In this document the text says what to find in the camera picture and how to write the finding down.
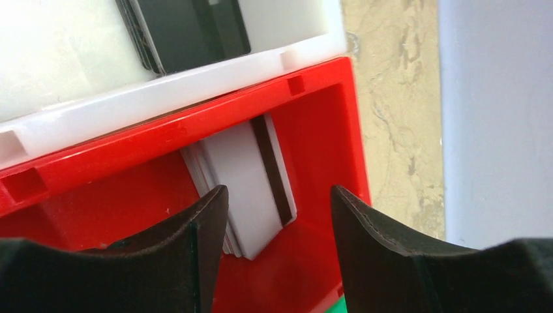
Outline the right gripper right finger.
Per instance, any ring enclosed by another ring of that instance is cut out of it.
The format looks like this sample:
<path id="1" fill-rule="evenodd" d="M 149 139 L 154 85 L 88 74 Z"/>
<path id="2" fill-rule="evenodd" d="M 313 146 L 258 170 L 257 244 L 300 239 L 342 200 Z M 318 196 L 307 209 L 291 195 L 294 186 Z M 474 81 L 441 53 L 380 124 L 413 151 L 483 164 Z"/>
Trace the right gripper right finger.
<path id="1" fill-rule="evenodd" d="M 331 216 L 349 312 L 551 312 L 552 240 L 482 250 L 425 235 L 343 186 Z"/>

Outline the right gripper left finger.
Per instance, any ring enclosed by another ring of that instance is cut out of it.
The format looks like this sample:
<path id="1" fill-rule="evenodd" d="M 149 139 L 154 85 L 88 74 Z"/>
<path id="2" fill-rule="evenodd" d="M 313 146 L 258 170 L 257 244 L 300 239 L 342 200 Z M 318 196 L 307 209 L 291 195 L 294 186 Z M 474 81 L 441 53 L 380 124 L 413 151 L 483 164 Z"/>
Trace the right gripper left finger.
<path id="1" fill-rule="evenodd" d="M 2 312 L 210 312 L 228 218 L 218 185 L 180 213 L 104 249 L 1 241 Z"/>

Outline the silver card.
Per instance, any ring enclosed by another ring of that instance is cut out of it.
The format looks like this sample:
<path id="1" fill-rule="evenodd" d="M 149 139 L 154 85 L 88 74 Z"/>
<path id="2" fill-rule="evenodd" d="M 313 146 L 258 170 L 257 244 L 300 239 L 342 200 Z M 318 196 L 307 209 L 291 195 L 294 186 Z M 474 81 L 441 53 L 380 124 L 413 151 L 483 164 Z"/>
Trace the silver card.
<path id="1" fill-rule="evenodd" d="M 223 251 L 253 260 L 297 217 L 297 206 L 271 116 L 266 113 L 180 150 L 200 196 L 229 192 Z"/>

